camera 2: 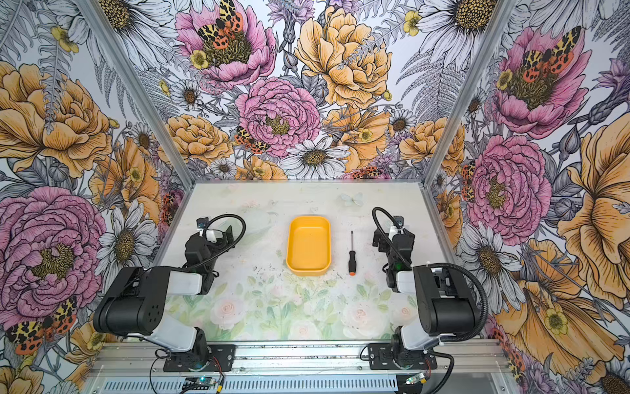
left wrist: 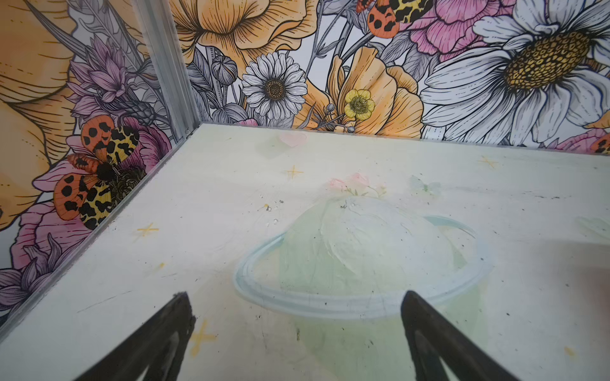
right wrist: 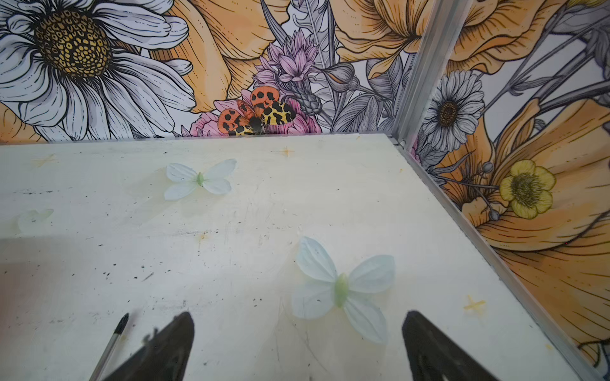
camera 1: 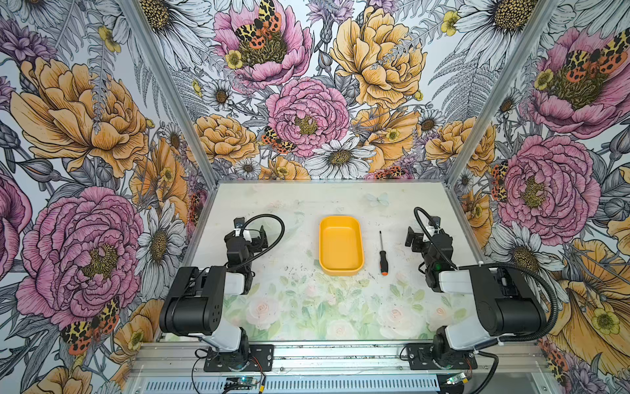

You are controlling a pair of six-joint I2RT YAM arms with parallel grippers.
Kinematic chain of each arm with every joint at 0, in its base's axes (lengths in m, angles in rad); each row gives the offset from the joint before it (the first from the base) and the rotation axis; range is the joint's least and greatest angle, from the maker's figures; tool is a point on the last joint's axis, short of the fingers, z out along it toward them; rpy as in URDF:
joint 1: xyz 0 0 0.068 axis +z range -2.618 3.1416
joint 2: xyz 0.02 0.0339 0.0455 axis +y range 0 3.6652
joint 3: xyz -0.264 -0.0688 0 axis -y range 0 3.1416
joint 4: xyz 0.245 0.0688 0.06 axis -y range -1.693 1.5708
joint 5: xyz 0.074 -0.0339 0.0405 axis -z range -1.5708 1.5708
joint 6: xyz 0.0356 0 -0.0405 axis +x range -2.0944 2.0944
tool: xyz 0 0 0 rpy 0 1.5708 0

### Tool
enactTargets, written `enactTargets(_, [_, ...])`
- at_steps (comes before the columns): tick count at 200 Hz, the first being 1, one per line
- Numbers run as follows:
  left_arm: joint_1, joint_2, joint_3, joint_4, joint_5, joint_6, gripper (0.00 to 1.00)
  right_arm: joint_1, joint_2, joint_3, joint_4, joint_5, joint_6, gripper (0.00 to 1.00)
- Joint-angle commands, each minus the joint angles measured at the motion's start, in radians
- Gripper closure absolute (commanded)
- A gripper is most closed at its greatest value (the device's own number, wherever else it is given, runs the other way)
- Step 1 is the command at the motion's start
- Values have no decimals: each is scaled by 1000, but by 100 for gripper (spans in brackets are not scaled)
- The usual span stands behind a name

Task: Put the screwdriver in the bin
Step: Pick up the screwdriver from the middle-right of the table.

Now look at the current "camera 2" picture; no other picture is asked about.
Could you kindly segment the black orange handled screwdriver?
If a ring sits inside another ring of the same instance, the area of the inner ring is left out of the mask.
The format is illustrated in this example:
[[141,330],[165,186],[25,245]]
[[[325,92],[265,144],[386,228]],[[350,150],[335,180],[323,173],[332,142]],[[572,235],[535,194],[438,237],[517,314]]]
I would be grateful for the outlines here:
[[350,250],[348,260],[348,271],[350,276],[354,276],[357,270],[356,251],[354,249],[354,232],[350,233]]

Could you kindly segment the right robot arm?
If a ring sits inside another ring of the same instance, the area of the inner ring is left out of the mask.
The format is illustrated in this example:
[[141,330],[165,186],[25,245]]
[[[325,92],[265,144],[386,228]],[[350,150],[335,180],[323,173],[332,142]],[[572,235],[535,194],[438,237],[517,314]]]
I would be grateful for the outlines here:
[[415,320],[398,326],[388,345],[367,346],[372,370],[436,367],[434,349],[445,343],[468,341],[485,327],[489,300],[483,285],[458,264],[411,262],[415,234],[402,217],[381,207],[372,210],[376,225],[372,245],[387,257],[382,267],[387,287],[411,296]]

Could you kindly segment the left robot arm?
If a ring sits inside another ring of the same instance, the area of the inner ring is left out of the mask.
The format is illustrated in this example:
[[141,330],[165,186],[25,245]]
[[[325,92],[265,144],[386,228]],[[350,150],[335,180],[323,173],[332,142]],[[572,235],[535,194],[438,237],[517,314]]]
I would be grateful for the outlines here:
[[185,263],[149,269],[124,268],[116,275],[94,312],[97,332],[137,338],[167,353],[172,370],[220,368],[202,328],[187,326],[165,311],[169,296],[205,296],[219,277],[219,257],[234,249],[246,222],[234,213],[200,218],[203,226],[185,243]]

